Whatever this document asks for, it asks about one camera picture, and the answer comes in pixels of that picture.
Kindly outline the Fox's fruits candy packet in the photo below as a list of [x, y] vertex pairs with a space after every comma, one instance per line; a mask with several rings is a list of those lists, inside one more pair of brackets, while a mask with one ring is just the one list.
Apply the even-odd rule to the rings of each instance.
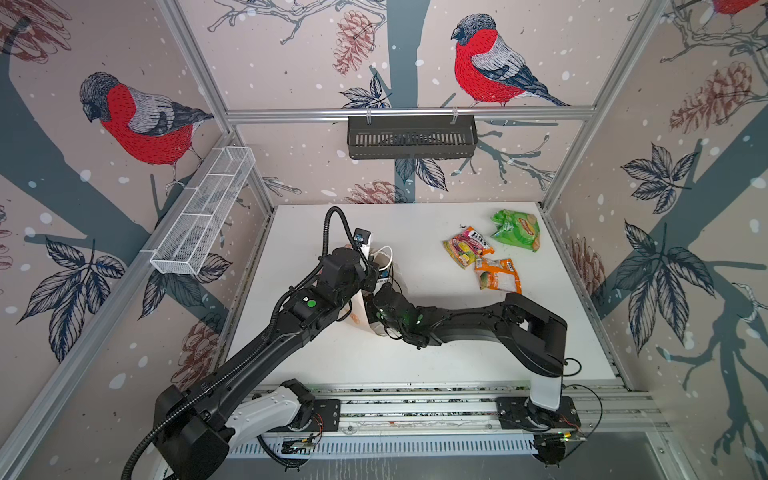
[[485, 237], [472, 226], [445, 240], [443, 247], [462, 269], [474, 265], [478, 258], [495, 253]]

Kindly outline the orange Fox's candy packet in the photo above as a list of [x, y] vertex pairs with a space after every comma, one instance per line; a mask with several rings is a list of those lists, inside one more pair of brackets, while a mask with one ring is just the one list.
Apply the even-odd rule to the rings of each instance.
[[490, 289], [522, 293], [520, 276], [511, 259], [477, 258], [475, 261], [475, 274], [481, 290]]

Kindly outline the green snack packet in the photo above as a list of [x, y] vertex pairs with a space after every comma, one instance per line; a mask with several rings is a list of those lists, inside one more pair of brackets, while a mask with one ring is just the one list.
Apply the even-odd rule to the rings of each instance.
[[502, 209], [491, 216], [496, 227], [492, 238], [500, 243], [537, 252], [540, 227], [534, 214]]

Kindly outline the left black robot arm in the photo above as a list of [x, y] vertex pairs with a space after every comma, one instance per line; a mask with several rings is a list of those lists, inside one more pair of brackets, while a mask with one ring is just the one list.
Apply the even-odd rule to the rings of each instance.
[[150, 442], [175, 479], [207, 479], [230, 451], [301, 414], [313, 396], [297, 380], [256, 399], [248, 395], [285, 359], [336, 322], [359, 291], [376, 285], [379, 267], [352, 249], [325, 256], [306, 285], [286, 292], [267, 327], [213, 373], [185, 390], [172, 385], [155, 401]]

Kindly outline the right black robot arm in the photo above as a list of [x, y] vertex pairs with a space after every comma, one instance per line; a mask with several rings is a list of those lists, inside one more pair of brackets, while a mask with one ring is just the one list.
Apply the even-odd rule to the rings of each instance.
[[503, 345], [529, 372], [529, 403], [555, 412], [561, 404], [568, 324], [520, 293], [485, 307], [416, 306], [386, 284], [364, 300], [369, 325], [418, 349], [456, 341]]

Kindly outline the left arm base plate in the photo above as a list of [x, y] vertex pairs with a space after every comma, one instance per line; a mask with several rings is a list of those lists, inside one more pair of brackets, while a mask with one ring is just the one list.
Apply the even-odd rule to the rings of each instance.
[[337, 432], [341, 417], [339, 399], [319, 399], [312, 403], [312, 410], [302, 407], [298, 417], [287, 426], [269, 430], [269, 433], [320, 433]]

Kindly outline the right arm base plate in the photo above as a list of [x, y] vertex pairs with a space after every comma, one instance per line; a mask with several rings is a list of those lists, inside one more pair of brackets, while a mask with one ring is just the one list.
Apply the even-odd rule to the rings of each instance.
[[532, 433], [579, 430], [579, 419], [574, 401], [562, 396], [557, 410], [551, 411], [534, 405], [528, 397], [511, 396], [495, 399], [498, 421], [504, 430], [524, 430]]

